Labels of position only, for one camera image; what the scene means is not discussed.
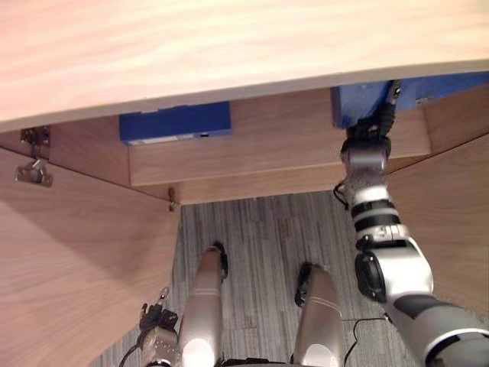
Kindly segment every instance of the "wooden desk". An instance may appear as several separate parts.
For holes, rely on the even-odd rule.
[[[0,6],[2,365],[85,365],[136,324],[140,305],[169,281],[178,228],[169,187],[179,203],[330,190],[344,176],[343,136],[332,128],[326,87],[489,70],[489,7],[480,0]],[[118,140],[120,113],[220,100],[232,101],[235,135],[131,150]],[[14,182],[15,168],[31,160],[16,130],[55,123],[53,187]],[[399,114],[389,177],[441,294],[486,316],[487,233],[471,237],[470,252],[456,250],[465,240],[460,215],[489,222],[479,200],[487,160],[467,153],[485,152],[487,133],[487,88]],[[428,159],[434,154],[448,155]],[[467,164],[447,186],[460,154]],[[435,178],[434,159],[443,163]],[[196,169],[205,162],[208,170]],[[450,192],[431,187],[417,200],[431,179]],[[461,202],[450,196],[460,187]],[[444,257],[438,232],[417,216],[440,197],[462,213],[433,217],[433,228],[446,223]]]
[[[0,132],[489,70],[481,0],[20,0],[0,14]]]

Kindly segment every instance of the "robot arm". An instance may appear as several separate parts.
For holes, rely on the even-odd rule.
[[[347,176],[341,193],[357,233],[358,288],[382,305],[424,364],[487,366],[489,331],[463,308],[433,296],[429,263],[387,192],[387,133],[399,93],[400,83],[392,82],[384,104],[347,131],[342,148]]]

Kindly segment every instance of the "gray striped carpet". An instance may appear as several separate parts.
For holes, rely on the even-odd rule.
[[[289,359],[300,315],[293,295],[304,261],[325,265],[335,280],[345,351],[354,341],[355,321],[382,314],[357,290],[354,230],[348,213],[330,192],[183,207],[167,305],[180,316],[199,256],[215,240],[225,245],[229,260],[229,277],[223,285],[226,358]],[[357,333],[359,343],[348,366],[417,365],[388,322],[362,322]],[[137,334],[133,330],[92,365],[117,366]],[[126,365],[139,366],[140,361],[137,351]]]

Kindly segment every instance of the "wooden cabinet door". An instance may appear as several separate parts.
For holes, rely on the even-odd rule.
[[[401,219],[435,278],[435,294],[489,316],[489,135],[388,178]]]
[[[179,208],[0,149],[0,365],[87,365],[169,284]]]

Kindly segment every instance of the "metal bracket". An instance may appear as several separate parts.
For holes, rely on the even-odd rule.
[[[53,175],[47,173],[46,163],[47,161],[45,159],[40,158],[24,167],[17,167],[17,170],[15,170],[15,180],[28,184],[51,187],[53,185]]]
[[[43,187],[53,185],[53,175],[48,174],[46,164],[49,159],[49,126],[26,128],[21,131],[21,142],[32,146],[32,157],[35,159],[25,166],[17,167],[15,180],[36,184]]]
[[[172,187],[168,188],[168,200],[170,201],[168,203],[168,211],[174,212],[175,211],[175,189],[173,189]]]

